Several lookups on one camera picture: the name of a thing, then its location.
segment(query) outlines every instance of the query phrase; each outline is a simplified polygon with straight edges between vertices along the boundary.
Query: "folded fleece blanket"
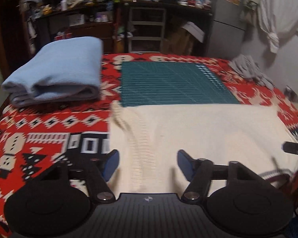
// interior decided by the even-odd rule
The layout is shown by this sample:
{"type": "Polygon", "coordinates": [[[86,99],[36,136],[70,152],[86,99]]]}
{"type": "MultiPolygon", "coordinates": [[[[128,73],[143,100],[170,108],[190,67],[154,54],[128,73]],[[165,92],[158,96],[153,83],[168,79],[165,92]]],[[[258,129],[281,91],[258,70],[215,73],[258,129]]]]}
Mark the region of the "folded fleece blanket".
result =
{"type": "Polygon", "coordinates": [[[45,45],[2,84],[15,107],[99,97],[102,41],[94,37],[45,45]]]}
{"type": "MultiPolygon", "coordinates": [[[[291,175],[298,166],[298,156],[283,152],[285,141],[294,142],[294,138],[273,107],[120,107],[114,103],[110,149],[119,150],[120,164],[109,186],[116,196],[121,192],[182,195],[189,182],[177,165],[179,149],[218,165],[239,161],[264,179],[291,175]]],[[[223,186],[224,180],[213,181],[210,193],[223,186]]]]}

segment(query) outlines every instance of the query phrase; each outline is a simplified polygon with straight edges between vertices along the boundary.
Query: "white knit fabric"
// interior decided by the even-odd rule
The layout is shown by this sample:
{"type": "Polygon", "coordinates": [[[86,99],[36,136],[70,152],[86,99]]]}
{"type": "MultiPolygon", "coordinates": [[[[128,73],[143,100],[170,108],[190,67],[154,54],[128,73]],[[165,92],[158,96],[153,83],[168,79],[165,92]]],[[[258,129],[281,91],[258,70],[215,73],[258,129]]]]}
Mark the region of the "white knit fabric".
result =
{"type": "MultiPolygon", "coordinates": [[[[120,165],[109,186],[121,192],[178,193],[188,185],[177,166],[177,151],[227,165],[236,160],[260,174],[294,171],[298,156],[282,144],[295,142],[272,107],[249,105],[112,105],[110,148],[120,165]]],[[[210,192],[225,185],[214,181],[210,192]]]]}

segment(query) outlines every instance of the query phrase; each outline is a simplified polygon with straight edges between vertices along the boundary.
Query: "light blue folded towel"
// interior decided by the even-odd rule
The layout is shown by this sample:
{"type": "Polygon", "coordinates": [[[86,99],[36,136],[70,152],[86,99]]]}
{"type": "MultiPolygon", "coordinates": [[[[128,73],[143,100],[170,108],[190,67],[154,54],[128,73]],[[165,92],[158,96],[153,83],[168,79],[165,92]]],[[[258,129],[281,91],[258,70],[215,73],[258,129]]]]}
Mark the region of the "light blue folded towel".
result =
{"type": "Polygon", "coordinates": [[[103,43],[79,37],[45,45],[13,72],[2,89],[15,107],[99,97],[103,43]]]}

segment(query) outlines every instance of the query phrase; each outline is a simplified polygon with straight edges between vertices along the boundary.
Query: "metal bolt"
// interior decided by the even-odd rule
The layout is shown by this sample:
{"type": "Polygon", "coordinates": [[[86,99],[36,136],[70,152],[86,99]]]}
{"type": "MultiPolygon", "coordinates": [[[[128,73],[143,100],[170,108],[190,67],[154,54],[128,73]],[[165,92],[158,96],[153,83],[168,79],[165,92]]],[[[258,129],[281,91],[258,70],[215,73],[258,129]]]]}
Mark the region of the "metal bolt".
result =
{"type": "Polygon", "coordinates": [[[184,196],[189,200],[197,200],[200,197],[200,195],[194,191],[186,192],[184,196]]]}
{"type": "Polygon", "coordinates": [[[113,198],[113,195],[110,192],[101,192],[97,194],[97,198],[101,201],[108,201],[113,198]]]}

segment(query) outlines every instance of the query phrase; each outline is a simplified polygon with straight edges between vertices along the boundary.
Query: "cutting mat grid lines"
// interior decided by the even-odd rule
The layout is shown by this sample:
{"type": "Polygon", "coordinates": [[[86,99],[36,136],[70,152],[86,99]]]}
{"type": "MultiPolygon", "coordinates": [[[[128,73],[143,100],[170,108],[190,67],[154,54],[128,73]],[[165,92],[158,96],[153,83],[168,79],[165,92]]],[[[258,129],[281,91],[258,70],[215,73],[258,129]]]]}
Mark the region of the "cutting mat grid lines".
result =
{"type": "Polygon", "coordinates": [[[123,62],[122,105],[239,104],[205,65],[123,62]]]}

